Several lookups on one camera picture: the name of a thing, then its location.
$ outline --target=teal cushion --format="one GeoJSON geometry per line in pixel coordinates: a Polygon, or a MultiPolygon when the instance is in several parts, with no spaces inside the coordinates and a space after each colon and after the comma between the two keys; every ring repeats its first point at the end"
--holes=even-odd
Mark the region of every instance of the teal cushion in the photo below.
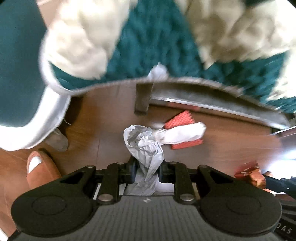
{"type": "Polygon", "coordinates": [[[0,125],[25,126],[34,116],[45,85],[38,52],[46,26],[36,0],[0,4],[0,125]]]}
{"type": "Polygon", "coordinates": [[[95,81],[73,77],[52,65],[60,84],[69,90],[94,84],[145,77],[160,62],[173,77],[201,77],[244,88],[266,103],[283,65],[285,53],[267,59],[214,63],[204,70],[189,25],[173,0],[139,0],[122,29],[106,74],[95,81]]]}

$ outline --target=white crumpled paper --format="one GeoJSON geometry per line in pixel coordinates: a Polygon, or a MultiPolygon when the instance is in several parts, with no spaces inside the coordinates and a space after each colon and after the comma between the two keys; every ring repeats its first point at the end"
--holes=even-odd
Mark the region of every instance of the white crumpled paper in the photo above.
{"type": "Polygon", "coordinates": [[[139,161],[135,183],[129,184],[125,195],[149,196],[160,185],[156,173],[164,160],[164,144],[178,144],[201,138],[205,132],[204,123],[177,126],[172,129],[152,130],[149,127],[134,125],[124,130],[123,138],[129,152],[139,161]]]}

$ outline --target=foot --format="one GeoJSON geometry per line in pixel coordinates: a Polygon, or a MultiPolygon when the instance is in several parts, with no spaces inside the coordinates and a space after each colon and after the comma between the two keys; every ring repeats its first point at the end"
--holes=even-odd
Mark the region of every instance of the foot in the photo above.
{"type": "Polygon", "coordinates": [[[27,181],[31,189],[61,178],[52,159],[43,151],[33,151],[27,162],[27,181]]]}

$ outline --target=brown floor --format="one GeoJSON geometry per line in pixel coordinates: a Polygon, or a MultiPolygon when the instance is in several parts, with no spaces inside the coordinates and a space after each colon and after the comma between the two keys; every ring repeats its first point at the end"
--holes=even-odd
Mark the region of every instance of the brown floor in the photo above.
{"type": "MultiPolygon", "coordinates": [[[[88,164],[106,168],[110,163],[129,159],[123,141],[125,128],[133,124],[160,128],[181,112],[150,106],[148,115],[136,116],[134,100],[135,85],[97,89],[83,98],[73,98],[65,117],[71,126],[63,123],[60,128],[69,140],[66,152],[59,153],[45,143],[30,150],[0,149],[0,228],[8,236],[15,230],[10,216],[12,202],[28,190],[26,161],[31,151],[45,148],[62,175],[88,164]]],[[[194,113],[193,117],[207,126],[204,144],[181,150],[163,146],[167,161],[180,161],[189,168],[207,164],[233,175],[239,164],[256,160],[266,169],[268,164],[280,159],[280,139],[269,135],[268,127],[202,113],[194,113]]]]}

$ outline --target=brown slipper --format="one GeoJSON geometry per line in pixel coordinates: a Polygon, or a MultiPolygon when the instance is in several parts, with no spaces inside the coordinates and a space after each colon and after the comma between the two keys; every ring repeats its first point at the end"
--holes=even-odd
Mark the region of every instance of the brown slipper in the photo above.
{"type": "Polygon", "coordinates": [[[40,187],[61,177],[52,159],[43,151],[33,151],[29,155],[27,162],[27,181],[31,189],[40,187]],[[30,167],[32,170],[29,170],[30,163],[34,157],[39,157],[34,159],[34,162],[38,160],[39,164],[34,165],[33,169],[30,167]]]}

